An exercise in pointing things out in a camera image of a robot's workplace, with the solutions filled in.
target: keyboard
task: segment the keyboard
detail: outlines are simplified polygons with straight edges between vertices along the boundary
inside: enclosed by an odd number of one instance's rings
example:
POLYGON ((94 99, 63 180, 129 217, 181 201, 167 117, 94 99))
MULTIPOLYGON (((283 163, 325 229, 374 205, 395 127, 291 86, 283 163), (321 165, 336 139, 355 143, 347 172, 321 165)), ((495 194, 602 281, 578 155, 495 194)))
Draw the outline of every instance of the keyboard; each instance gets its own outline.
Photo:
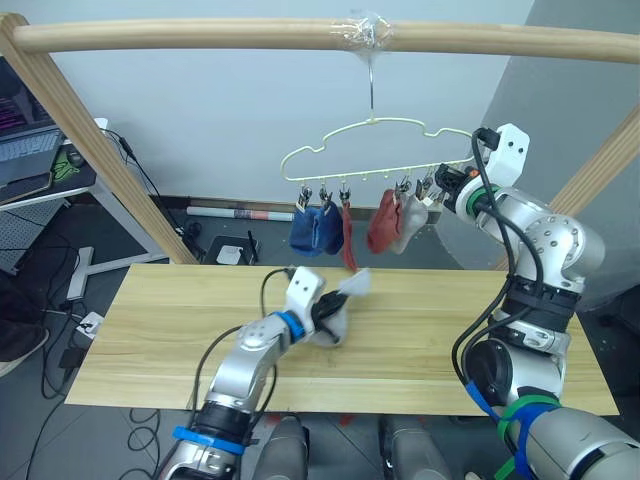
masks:
POLYGON ((16 138, 0 143, 0 162, 24 157, 33 153, 47 152, 57 148, 57 140, 60 137, 60 130, 43 132, 25 138, 16 138))

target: gray cloth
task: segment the gray cloth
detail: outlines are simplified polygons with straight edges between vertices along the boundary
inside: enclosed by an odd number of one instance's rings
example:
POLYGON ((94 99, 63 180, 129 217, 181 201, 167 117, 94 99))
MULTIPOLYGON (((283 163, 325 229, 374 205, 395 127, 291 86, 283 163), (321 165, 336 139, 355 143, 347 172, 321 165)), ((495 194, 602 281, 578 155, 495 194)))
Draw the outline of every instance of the gray cloth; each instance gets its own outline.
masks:
POLYGON ((389 249, 400 255, 407 248, 409 240, 418 233, 429 220, 429 210, 427 206, 416 198, 415 195, 410 195, 406 202, 402 205, 402 231, 400 238, 394 240, 389 249))

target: red sock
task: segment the red sock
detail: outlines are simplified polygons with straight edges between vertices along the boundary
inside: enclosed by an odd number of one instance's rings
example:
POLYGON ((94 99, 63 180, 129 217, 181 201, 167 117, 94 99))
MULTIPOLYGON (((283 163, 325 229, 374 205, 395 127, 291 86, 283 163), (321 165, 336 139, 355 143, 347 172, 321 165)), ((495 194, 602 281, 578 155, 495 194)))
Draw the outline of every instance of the red sock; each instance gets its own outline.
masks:
POLYGON ((369 224, 367 245, 373 253, 382 253, 394 240, 400 238, 402 228, 402 202, 395 200, 393 189, 385 190, 380 207, 369 224))
POLYGON ((354 272, 358 270, 356 258, 353 256, 353 248, 351 245, 351 236, 353 234, 353 225, 351 224, 351 204, 344 202, 342 204, 342 234, 344 236, 344 244, 342 245, 342 259, 347 268, 354 272))

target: electrical outlet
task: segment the electrical outlet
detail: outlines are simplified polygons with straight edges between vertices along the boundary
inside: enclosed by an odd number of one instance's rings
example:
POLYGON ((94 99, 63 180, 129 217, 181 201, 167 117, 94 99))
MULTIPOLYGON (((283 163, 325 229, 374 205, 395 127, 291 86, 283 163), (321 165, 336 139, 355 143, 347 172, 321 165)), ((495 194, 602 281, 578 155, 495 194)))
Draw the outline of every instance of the electrical outlet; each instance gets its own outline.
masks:
POLYGON ((80 321, 80 325, 76 327, 76 330, 93 340, 103 321, 104 318, 96 312, 90 312, 80 321))

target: laptop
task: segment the laptop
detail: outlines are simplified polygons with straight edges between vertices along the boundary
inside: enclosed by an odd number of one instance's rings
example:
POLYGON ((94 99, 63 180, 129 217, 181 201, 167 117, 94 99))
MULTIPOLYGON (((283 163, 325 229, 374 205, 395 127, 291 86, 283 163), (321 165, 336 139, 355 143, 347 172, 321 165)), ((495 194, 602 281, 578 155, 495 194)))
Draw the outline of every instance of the laptop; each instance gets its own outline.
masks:
POLYGON ((62 131, 0 58, 0 186, 51 171, 62 131))

